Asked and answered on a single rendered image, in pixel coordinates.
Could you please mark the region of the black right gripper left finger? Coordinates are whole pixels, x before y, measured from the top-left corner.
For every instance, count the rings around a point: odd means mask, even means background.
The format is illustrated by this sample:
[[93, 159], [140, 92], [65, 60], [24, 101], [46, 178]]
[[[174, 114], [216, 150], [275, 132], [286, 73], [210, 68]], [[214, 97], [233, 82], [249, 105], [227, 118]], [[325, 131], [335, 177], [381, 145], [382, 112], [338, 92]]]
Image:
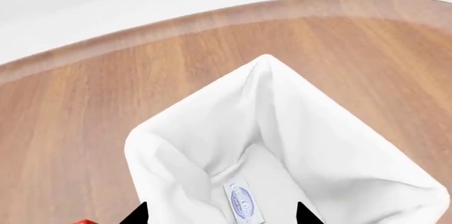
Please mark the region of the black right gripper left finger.
[[119, 224], [148, 224], [148, 205], [147, 202], [141, 203]]

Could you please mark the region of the white collared shirt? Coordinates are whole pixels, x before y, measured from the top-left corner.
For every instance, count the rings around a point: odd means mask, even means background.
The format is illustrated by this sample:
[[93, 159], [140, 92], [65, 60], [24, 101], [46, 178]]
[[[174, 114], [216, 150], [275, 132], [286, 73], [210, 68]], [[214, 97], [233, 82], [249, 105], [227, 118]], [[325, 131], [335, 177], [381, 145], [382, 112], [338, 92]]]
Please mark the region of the white collared shirt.
[[243, 178], [264, 224], [436, 224], [446, 188], [298, 73], [263, 55], [131, 130], [124, 153], [148, 224], [236, 224]]

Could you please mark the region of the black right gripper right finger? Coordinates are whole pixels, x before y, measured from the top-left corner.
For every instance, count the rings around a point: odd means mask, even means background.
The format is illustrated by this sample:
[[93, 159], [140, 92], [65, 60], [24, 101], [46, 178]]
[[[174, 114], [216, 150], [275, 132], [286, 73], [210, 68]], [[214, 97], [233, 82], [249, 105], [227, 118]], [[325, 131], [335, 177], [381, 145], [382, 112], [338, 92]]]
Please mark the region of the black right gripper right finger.
[[322, 224], [322, 221], [314, 213], [312, 213], [302, 202], [298, 202], [297, 224]]

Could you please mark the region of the cream cheese box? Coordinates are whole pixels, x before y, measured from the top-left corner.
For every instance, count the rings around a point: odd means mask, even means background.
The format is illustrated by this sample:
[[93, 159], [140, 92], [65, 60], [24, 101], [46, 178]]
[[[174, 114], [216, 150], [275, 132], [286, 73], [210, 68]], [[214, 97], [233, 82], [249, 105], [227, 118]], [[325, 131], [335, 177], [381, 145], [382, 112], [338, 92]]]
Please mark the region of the cream cheese box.
[[223, 184], [223, 189], [236, 224], [265, 223], [262, 212], [245, 179], [231, 179]]

